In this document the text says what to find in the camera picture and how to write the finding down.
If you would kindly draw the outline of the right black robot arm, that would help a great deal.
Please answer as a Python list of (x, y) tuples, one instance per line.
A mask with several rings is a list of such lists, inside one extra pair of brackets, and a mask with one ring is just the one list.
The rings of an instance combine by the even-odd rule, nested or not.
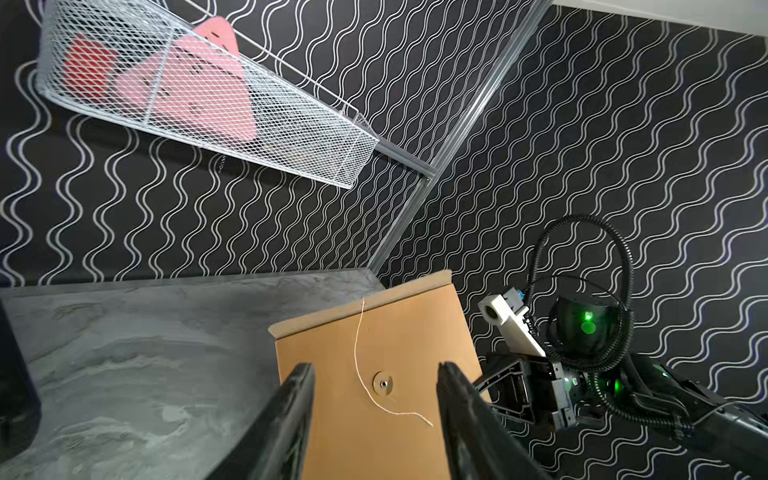
[[(534, 293), (543, 281), (541, 256), (550, 235), (569, 224), (591, 224), (607, 234), (621, 262), (621, 284), (607, 300), (560, 294), (540, 331)], [(475, 381), (495, 390), (500, 417), (560, 431), (595, 423), (605, 414), (655, 430), (683, 448), (712, 456), (754, 479), (767, 476), (767, 418), (727, 400), (630, 350), (634, 334), (633, 257), (621, 234), (603, 218), (574, 214), (550, 222), (530, 255), (527, 283), (478, 304), (508, 350), (488, 357), (489, 372)]]

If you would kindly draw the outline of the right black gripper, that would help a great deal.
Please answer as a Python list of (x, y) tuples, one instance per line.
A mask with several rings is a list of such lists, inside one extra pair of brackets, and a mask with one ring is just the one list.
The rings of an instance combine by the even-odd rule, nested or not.
[(473, 382), (492, 396), (490, 407), (505, 420), (552, 432), (594, 424), (594, 398), (586, 376), (559, 361), (523, 354), (490, 354)]

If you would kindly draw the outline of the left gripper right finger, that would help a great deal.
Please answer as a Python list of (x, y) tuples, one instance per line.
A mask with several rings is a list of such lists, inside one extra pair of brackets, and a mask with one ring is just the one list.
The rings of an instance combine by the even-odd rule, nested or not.
[(452, 479), (549, 477), (497, 421), (456, 364), (439, 365), (436, 392)]

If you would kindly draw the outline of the brown file bag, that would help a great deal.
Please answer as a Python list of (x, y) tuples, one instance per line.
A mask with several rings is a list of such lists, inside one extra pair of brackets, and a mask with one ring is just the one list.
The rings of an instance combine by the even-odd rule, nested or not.
[(438, 367), (482, 373), (442, 270), (339, 307), (273, 324), (278, 372), (315, 372), (306, 479), (447, 479)]

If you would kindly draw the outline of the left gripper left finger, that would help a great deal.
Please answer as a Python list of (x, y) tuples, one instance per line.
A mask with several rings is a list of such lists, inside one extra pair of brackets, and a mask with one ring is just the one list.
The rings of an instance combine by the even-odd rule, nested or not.
[(297, 364), (209, 479), (300, 479), (310, 437), (315, 372)]

